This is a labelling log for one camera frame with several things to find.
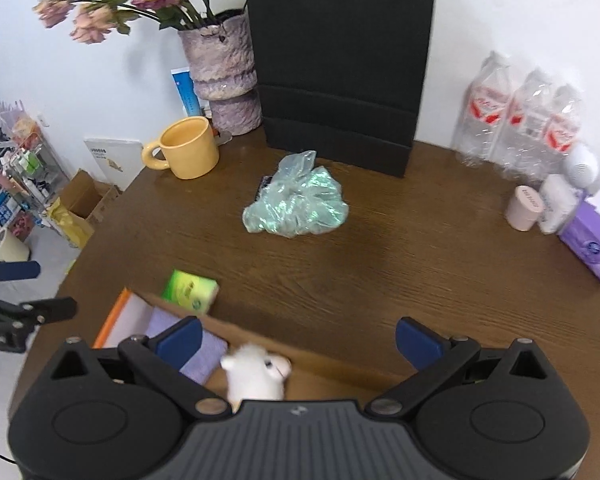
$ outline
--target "wood grain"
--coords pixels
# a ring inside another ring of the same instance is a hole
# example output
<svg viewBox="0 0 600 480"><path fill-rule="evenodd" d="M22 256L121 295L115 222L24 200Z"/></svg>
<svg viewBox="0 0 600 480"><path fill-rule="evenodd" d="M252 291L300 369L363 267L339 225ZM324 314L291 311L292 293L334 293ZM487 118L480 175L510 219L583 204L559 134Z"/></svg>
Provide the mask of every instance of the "wood grain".
<svg viewBox="0 0 600 480"><path fill-rule="evenodd" d="M219 319L405 376L412 370L394 347L401 316L484 346L534 338L589 419L578 478L600 479L600 282L557 237L508 226L514 184L417 142L404 179L322 161L350 206L334 232L248 234L242 210L282 156L257 131L223 146L202 178L144 170L62 284L80 312L42 328L12 410L64 338L93 342L124 286L159 294L180 269L218 280Z"/></svg>

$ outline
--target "yellow mug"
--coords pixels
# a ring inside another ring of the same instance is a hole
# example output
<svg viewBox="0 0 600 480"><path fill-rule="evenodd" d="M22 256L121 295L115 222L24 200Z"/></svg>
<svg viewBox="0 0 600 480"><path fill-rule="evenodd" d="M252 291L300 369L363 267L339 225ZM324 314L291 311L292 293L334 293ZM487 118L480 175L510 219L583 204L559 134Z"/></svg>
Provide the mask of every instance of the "yellow mug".
<svg viewBox="0 0 600 480"><path fill-rule="evenodd" d="M154 157L160 148L164 158ZM184 180L197 178L211 171L218 163L218 147L211 124L206 117L187 117L163 131L160 139L142 149L142 162L152 170L171 169Z"/></svg>

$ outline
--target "textured ceramic vase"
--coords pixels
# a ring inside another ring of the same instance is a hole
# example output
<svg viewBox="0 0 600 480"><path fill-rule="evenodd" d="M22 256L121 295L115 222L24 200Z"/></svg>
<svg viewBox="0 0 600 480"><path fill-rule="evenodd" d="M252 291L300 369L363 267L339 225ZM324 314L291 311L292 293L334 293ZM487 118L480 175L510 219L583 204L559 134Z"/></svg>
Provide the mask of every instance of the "textured ceramic vase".
<svg viewBox="0 0 600 480"><path fill-rule="evenodd" d="M198 97L209 101L214 126L232 136L262 122L247 15L227 12L219 25L179 32Z"/></svg>
<svg viewBox="0 0 600 480"><path fill-rule="evenodd" d="M208 101L238 97L256 86L249 23L244 13L179 32L196 94Z"/></svg>
<svg viewBox="0 0 600 480"><path fill-rule="evenodd" d="M214 126L222 134L247 134L262 122L260 99L255 90L231 99L209 101L209 107Z"/></svg>

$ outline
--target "cardboard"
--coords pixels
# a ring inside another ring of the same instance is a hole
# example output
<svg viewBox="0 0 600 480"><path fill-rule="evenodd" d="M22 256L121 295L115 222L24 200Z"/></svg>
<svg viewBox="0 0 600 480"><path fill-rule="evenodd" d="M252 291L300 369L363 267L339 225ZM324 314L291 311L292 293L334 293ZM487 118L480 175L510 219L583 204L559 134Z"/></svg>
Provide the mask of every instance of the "cardboard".
<svg viewBox="0 0 600 480"><path fill-rule="evenodd" d="M155 294L138 291L134 293L150 305L171 312L175 316L191 315L190 310L170 303ZM123 291L122 294L128 294L128 291ZM287 357L291 361L293 371L285 383L285 400L355 399L362 407L405 379L403 376L361 368L286 345L209 315L198 317L206 330L229 343L230 352L244 343L251 342L263 346L270 352ZM205 387L226 398L227 384L224 370L217 368L205 383Z"/></svg>
<svg viewBox="0 0 600 480"><path fill-rule="evenodd" d="M60 192L59 201L69 212L71 221L91 236L111 203L119 196L116 186L98 182L86 171L79 170Z"/></svg>

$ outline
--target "alpaca plush toy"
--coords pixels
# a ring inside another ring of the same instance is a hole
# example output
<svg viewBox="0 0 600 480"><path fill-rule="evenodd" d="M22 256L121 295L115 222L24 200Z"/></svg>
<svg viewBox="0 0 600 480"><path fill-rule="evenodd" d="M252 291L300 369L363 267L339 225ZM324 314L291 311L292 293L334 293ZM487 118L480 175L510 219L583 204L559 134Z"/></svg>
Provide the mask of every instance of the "alpaca plush toy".
<svg viewBox="0 0 600 480"><path fill-rule="evenodd" d="M234 354L222 357L220 365L226 371L229 385L227 400L234 412L243 399L284 399L285 379L291 373L288 359L248 343Z"/></svg>

